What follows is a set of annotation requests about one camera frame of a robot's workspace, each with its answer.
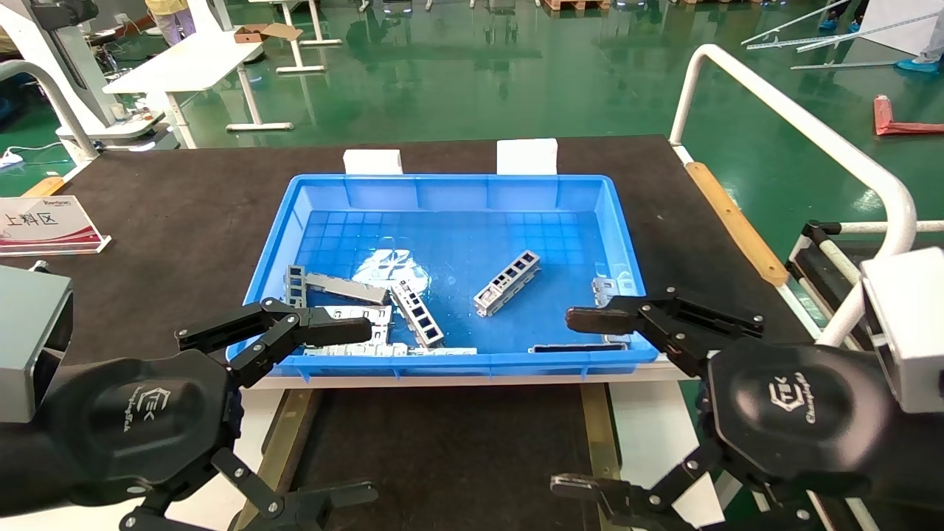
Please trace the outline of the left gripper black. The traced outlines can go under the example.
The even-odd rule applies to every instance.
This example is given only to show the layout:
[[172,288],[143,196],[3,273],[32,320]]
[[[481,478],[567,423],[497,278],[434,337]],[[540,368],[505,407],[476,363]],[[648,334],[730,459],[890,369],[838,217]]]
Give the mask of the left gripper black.
[[[121,530],[203,530],[165,512],[219,473],[257,510],[246,530],[324,530],[336,508],[377,500],[375,485],[277,494],[230,450],[243,416],[238,386],[259,383],[300,347],[372,335],[366,317],[340,319],[266,298],[178,330],[175,356],[61,367],[37,413],[49,500],[101,507],[147,496]],[[206,355],[249,339],[229,369]]]

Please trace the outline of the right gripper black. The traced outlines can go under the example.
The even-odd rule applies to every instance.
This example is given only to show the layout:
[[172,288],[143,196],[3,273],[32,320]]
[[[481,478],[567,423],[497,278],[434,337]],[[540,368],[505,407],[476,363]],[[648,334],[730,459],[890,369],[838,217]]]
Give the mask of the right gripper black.
[[[675,287],[656,296],[611,296],[601,307],[571,307],[564,319],[578,333],[639,333],[683,373],[704,378],[715,442],[699,445],[650,490],[563,473],[550,478],[556,496],[593,501],[618,527],[698,530],[673,504],[719,464],[775,492],[846,497],[876,486],[882,436],[898,404],[881,365],[866,354],[769,345],[758,340],[763,315],[729,303],[714,307],[701,294]],[[721,351],[710,359],[711,350]]]

